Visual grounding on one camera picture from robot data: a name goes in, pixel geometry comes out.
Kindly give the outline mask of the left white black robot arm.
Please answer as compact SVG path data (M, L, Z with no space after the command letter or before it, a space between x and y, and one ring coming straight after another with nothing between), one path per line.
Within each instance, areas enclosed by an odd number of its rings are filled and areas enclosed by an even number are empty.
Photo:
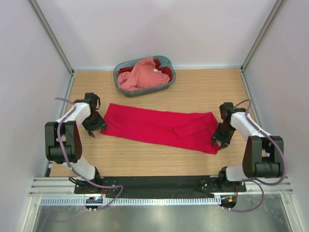
M82 125L91 137L95 131L106 131L107 124L99 114L100 97L93 92L86 93L83 99L71 102L71 109L57 121L47 122L45 131L45 155L49 161L70 169L76 178L69 177L75 185L75 193L104 193L98 169L82 155L83 148L79 134Z

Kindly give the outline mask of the magenta red t shirt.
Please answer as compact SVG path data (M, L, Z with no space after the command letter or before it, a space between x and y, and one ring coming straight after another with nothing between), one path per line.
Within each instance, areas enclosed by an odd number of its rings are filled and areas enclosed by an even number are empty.
M177 113L111 103L101 134L139 142L167 145L207 154L217 154L212 141L218 122L211 112Z

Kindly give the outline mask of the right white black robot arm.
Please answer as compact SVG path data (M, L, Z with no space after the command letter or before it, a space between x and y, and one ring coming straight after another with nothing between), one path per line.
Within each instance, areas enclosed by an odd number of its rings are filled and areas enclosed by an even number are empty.
M220 105L222 122L215 130L211 144L224 149L230 145L238 131L246 142L242 163L223 167L218 174L217 185L222 191L233 191L247 181L257 181L267 186L280 184L285 176L284 142L254 122L249 110L231 102Z

